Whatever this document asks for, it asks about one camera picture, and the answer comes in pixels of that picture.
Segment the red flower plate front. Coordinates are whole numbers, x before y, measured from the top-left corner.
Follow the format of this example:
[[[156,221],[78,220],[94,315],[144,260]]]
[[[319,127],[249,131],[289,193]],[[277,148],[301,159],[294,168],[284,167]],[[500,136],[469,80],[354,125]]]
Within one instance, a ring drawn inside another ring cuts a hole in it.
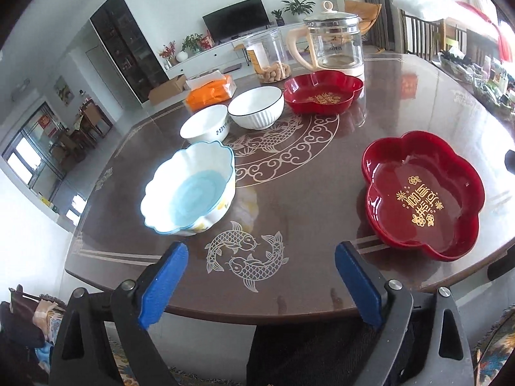
[[[384,244],[441,262],[473,249],[483,182],[445,140],[424,131],[375,140],[362,155],[361,170],[368,222]]]

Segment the red flower plate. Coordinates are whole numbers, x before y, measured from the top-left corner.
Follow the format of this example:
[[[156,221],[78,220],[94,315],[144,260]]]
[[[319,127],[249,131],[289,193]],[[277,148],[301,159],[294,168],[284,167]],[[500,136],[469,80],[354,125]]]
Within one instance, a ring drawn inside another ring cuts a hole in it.
[[[424,131],[375,140],[362,155],[361,170],[368,222],[384,244],[441,262],[473,249],[483,182],[445,140]]]
[[[364,83],[341,71],[314,71],[285,82],[285,102],[296,114],[344,113],[359,98]]]

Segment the blue white scalloped bowl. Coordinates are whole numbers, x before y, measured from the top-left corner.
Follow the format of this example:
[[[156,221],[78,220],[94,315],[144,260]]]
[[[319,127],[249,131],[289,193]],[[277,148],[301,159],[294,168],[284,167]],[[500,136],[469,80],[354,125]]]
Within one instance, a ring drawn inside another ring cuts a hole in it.
[[[221,220],[235,195],[234,151],[219,141],[197,142],[158,166],[140,209],[156,233],[194,236]]]

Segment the red flower plate back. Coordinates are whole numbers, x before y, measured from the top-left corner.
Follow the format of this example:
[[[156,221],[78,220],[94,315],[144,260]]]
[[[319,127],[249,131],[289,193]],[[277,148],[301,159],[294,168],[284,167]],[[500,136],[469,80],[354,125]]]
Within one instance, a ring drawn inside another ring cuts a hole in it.
[[[285,102],[296,114],[344,113],[359,98],[364,83],[341,71],[314,71],[285,82]]]

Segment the white ribbed bowl dark rim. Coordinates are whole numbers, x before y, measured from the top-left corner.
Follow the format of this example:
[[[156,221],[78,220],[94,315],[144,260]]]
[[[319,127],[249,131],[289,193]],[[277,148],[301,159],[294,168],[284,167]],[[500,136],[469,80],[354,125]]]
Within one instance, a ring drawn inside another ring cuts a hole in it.
[[[239,94],[230,101],[232,120],[247,130],[265,130],[282,115],[285,106],[283,91],[275,86],[261,86]]]

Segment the white bowl blue pattern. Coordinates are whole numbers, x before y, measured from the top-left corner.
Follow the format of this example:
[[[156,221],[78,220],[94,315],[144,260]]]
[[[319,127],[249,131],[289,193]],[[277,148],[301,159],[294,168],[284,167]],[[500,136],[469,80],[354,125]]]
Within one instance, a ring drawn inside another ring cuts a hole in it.
[[[230,117],[225,105],[213,105],[191,116],[181,127],[180,136],[196,142],[223,142],[229,134]]]

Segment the basket of toiletries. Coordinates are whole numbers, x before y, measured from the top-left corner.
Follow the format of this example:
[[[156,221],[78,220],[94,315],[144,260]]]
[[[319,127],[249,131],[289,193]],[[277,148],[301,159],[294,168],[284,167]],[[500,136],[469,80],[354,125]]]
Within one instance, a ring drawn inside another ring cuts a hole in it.
[[[440,67],[455,80],[465,83],[476,99],[491,113],[514,120],[514,77],[499,63],[489,70],[464,56],[449,51],[436,55]]]

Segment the white pillow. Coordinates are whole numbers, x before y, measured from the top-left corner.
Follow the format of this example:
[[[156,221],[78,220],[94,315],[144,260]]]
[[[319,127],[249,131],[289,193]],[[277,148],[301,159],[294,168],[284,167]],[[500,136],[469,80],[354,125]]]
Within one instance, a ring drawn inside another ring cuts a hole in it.
[[[428,22],[459,19],[464,12],[462,6],[451,0],[393,0],[392,4],[405,14]]]

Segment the orange lounge chair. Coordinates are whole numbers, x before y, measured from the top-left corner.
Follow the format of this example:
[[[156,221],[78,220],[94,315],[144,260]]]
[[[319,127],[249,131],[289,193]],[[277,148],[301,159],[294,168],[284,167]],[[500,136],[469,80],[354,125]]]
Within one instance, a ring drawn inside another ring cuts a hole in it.
[[[345,1],[345,11],[356,14],[359,20],[359,29],[362,35],[366,35],[380,16],[382,5],[353,0]]]

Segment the clear jar with peanuts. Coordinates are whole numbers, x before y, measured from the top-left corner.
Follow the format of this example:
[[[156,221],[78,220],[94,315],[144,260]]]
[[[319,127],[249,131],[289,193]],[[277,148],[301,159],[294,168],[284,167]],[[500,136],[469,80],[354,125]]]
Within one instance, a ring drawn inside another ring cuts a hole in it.
[[[244,38],[244,48],[260,83],[277,83],[291,76],[279,29],[269,29]]]

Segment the cardboard box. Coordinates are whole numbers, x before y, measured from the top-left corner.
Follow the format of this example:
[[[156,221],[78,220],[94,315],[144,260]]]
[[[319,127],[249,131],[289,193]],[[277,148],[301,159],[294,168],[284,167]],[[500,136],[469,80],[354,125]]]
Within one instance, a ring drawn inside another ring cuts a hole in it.
[[[160,86],[153,88],[148,95],[148,99],[153,106],[156,106],[159,103],[182,93],[185,85],[186,77],[183,74],[176,76]]]

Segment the orange tissue pack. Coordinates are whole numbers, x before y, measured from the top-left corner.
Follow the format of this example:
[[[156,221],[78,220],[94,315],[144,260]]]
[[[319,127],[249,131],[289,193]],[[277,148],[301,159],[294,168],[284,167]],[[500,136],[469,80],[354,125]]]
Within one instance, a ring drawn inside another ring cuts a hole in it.
[[[189,94],[185,103],[192,112],[229,100],[237,89],[231,75],[222,74],[218,70],[199,78],[187,79],[186,86],[189,88]]]

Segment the white tv cabinet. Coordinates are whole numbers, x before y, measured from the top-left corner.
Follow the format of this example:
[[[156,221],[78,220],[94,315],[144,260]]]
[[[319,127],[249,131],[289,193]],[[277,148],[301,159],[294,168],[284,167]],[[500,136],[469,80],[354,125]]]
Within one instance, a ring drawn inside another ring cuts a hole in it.
[[[288,58],[287,63],[291,64],[294,59],[289,54],[289,50],[286,45],[287,33],[290,30],[301,27],[302,23],[291,23],[284,26],[276,27],[279,29],[283,43],[286,48],[286,55]],[[234,65],[241,64],[244,71],[250,69],[253,71],[252,64],[250,63],[249,56],[244,48],[244,36],[230,40],[226,43],[219,44],[206,51],[201,51],[195,55],[188,57],[186,60],[174,65],[166,71],[168,78],[174,78],[179,75],[184,75],[188,79],[195,78],[210,71],[224,71],[225,69]]]

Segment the black television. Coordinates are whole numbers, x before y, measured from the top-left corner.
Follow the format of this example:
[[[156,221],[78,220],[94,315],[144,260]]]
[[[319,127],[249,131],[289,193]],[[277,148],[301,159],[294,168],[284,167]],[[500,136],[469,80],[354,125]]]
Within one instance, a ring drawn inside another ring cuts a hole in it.
[[[244,0],[204,15],[202,20],[217,43],[243,36],[270,23],[262,0]]]

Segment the red flower vase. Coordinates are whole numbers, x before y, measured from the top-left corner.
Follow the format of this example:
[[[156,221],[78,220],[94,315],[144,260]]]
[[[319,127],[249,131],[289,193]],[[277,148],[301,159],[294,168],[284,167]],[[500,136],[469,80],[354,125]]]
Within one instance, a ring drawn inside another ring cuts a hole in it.
[[[159,52],[159,56],[170,66],[176,65],[177,61],[175,59],[175,41],[164,44],[162,50]]]

